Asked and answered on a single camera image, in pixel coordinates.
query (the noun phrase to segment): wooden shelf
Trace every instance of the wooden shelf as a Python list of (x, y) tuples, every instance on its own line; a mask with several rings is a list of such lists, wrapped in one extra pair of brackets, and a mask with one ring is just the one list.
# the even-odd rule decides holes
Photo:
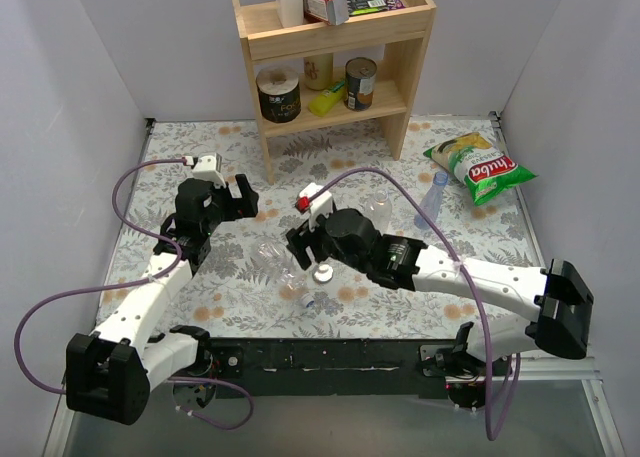
[(251, 60), (264, 64), (283, 59), (360, 47), (420, 39), (434, 9), (425, 3), (417, 7), (350, 17), (338, 26), (323, 22), (283, 29), (275, 2), (241, 8)]
[[(400, 158), (435, 17), (433, 0), (402, 0), (404, 9), (351, 17), (337, 26), (315, 22), (288, 28), (282, 28), (275, 2), (242, 6), (240, 0), (232, 1), (270, 183), (274, 175), (267, 138), (276, 135), (378, 118), (391, 155)], [(378, 66), (369, 109), (355, 112), (339, 102), (327, 115), (317, 117), (307, 106), (318, 92), (307, 89), (301, 79), (302, 111), (298, 117), (285, 124), (262, 117), (255, 85), (256, 64), (381, 44), (385, 45), (384, 60)], [(335, 73), (344, 75), (344, 70), (336, 69)]]
[[(336, 67), (336, 69), (334, 69), (334, 79), (338, 80), (343, 76), (344, 68)], [(374, 119), (386, 115), (402, 114), (407, 111), (407, 106), (402, 99), (402, 95), (400, 95), (398, 87), (392, 79), (377, 81), (373, 94), (373, 104), (367, 110), (358, 112), (348, 109), (347, 106), (344, 105), (344, 102), (338, 102), (327, 115), (318, 117), (311, 113), (308, 106), (309, 102), (319, 93), (319, 91), (307, 88), (304, 84), (304, 74), (301, 74), (300, 101), (302, 103), (302, 111), (300, 115), (291, 122), (284, 124), (273, 123), (261, 115), (260, 118), (262, 119), (264, 134), (267, 137), (275, 137), (293, 132), (302, 132), (305, 130), (330, 127), (332, 125), (357, 122), (359, 120)]]

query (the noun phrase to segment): blue bottle cap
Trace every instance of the blue bottle cap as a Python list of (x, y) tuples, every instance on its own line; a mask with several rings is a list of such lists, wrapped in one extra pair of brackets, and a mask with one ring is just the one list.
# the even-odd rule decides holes
[(445, 186), (447, 185), (447, 182), (449, 182), (449, 174), (447, 174), (446, 172), (436, 172), (435, 177), (433, 178), (433, 183), (436, 185), (442, 185)]

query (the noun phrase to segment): black metal base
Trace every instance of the black metal base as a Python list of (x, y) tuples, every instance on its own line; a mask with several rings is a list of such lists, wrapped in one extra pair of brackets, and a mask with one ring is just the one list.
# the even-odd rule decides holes
[[(441, 375), (423, 373), (421, 348), (453, 340), (211, 339), (217, 378), (254, 396), (417, 395), (446, 399)], [(496, 368), (497, 375), (506, 369)], [(216, 398), (236, 398), (224, 387)]]

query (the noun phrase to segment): white wall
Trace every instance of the white wall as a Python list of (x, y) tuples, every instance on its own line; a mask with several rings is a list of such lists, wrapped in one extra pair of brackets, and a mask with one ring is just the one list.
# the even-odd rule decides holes
[[(231, 0), (81, 1), (145, 116), (253, 118)], [(559, 0), (435, 1), (414, 112), (503, 109)]]
[[(100, 283), (115, 243), (110, 188), (133, 164), (144, 120), (79, 0), (0, 0), (0, 454), (41, 455), (57, 399), (13, 357), (35, 302)], [(36, 314), (24, 353), (58, 385), (68, 339), (87, 331), (96, 296)]]
[(640, 455), (640, 7), (562, 0), (504, 114), (546, 258), (593, 290), (591, 342), (627, 455)]

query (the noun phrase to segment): red tag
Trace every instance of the red tag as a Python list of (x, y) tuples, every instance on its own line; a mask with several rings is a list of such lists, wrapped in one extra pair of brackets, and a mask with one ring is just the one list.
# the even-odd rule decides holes
[(469, 177), (472, 181), (478, 183), (483, 179), (511, 172), (517, 166), (518, 164), (514, 163), (506, 155), (503, 155), (502, 157), (498, 157), (490, 162), (483, 162), (482, 164), (474, 165), (469, 169)]
[(306, 212), (311, 203), (309, 202), (309, 197), (300, 197), (298, 202), (296, 202), (296, 209), (300, 212)]

